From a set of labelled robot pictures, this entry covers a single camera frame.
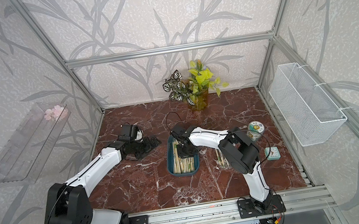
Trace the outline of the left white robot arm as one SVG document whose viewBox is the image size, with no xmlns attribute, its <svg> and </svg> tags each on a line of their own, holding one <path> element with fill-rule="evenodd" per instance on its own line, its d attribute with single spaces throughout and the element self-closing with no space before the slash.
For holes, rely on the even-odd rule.
<svg viewBox="0 0 359 224">
<path fill-rule="evenodd" d="M 140 160 L 160 144 L 155 136 L 110 143 L 71 179 L 49 188 L 44 224 L 122 224 L 121 211 L 94 209 L 89 197 L 107 173 L 127 156 Z"/>
</svg>

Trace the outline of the teal storage box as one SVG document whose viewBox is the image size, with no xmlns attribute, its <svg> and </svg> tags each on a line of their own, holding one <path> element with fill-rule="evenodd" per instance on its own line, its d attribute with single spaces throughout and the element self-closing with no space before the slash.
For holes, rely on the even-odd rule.
<svg viewBox="0 0 359 224">
<path fill-rule="evenodd" d="M 177 147 L 178 141 L 170 136 L 167 141 L 167 171 L 176 177 L 195 175 L 200 167 L 198 154 L 182 158 Z"/>
</svg>

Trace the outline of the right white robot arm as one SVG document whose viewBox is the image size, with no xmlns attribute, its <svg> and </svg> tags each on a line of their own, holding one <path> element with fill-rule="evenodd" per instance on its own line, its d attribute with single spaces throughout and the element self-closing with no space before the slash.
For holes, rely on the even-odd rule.
<svg viewBox="0 0 359 224">
<path fill-rule="evenodd" d="M 262 173 L 260 148 L 249 138 L 246 130 L 237 127 L 223 131 L 194 126 L 187 129 L 174 127 L 170 135 L 178 141 L 181 155 L 195 155 L 200 147 L 219 150 L 230 166 L 243 174 L 250 198 L 258 203 L 269 201 L 270 187 Z"/>
</svg>

